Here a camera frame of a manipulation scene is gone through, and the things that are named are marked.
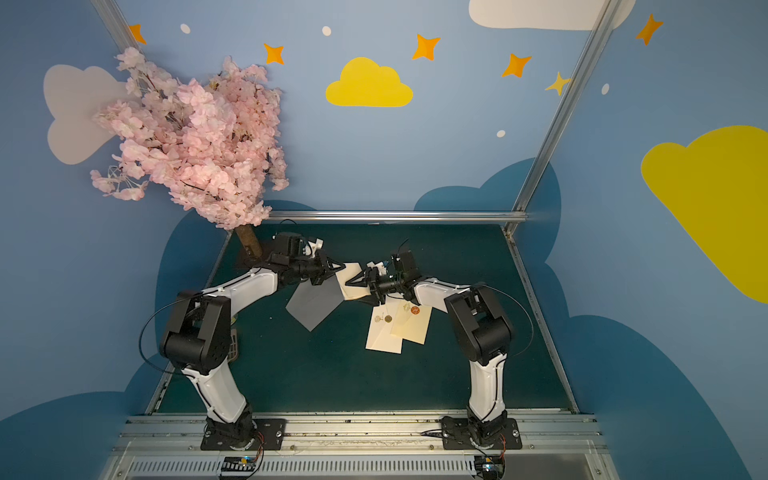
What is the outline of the cream paper sheet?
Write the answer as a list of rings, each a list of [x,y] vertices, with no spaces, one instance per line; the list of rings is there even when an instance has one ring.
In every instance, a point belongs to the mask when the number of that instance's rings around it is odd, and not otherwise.
[[[345,263],[336,273],[336,279],[345,301],[375,302],[359,263]]]

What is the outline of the cream envelope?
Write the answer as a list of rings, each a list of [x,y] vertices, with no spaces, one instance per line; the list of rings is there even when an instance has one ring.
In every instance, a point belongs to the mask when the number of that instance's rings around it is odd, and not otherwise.
[[[398,307],[397,314],[395,315],[392,334],[400,337],[402,340],[423,345],[426,341],[432,308],[416,305],[404,300],[399,301],[401,301],[401,305]],[[413,315],[411,313],[413,306],[420,308],[419,314]]]

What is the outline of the grey envelope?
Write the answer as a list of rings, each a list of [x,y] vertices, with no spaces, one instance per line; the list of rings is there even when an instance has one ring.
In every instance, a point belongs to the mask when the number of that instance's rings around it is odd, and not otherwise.
[[[308,331],[313,331],[341,303],[344,296],[335,275],[319,285],[302,282],[286,305],[287,312]]]

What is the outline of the white envelope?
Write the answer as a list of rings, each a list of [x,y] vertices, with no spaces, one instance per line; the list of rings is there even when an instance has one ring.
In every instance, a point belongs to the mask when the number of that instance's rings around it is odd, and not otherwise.
[[[372,351],[400,354],[402,339],[392,334],[395,315],[401,301],[388,298],[383,305],[373,308],[365,348]],[[391,316],[392,322],[386,323],[385,316]]]

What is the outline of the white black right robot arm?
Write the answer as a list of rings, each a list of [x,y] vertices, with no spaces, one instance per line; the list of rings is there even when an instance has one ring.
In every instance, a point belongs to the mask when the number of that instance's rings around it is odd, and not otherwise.
[[[389,262],[371,264],[342,284],[365,289],[370,304],[400,298],[447,313],[470,366],[467,425],[460,426],[458,433],[479,448],[489,448],[503,436],[508,420],[504,366],[515,331],[493,289],[484,283],[466,286],[427,278],[410,251],[394,254]]]

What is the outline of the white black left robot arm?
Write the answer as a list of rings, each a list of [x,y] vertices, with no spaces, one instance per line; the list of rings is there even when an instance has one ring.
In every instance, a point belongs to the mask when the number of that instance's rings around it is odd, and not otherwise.
[[[273,249],[246,273],[201,291],[180,292],[160,342],[160,354],[189,379],[207,412],[203,450],[264,450],[253,409],[229,368],[232,318],[280,288],[308,281],[321,286],[345,265],[323,250],[323,241],[297,233],[274,237]]]

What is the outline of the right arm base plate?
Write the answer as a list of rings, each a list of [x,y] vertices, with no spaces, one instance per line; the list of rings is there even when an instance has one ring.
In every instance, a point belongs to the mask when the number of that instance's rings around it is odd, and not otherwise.
[[[522,436],[515,419],[502,415],[490,422],[443,416],[440,436],[445,450],[521,450]]]

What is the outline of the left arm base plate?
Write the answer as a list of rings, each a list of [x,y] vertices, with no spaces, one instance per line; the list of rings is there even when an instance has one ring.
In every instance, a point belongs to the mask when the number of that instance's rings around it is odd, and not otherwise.
[[[206,419],[202,451],[277,451],[282,447],[286,419],[251,418],[236,423]]]

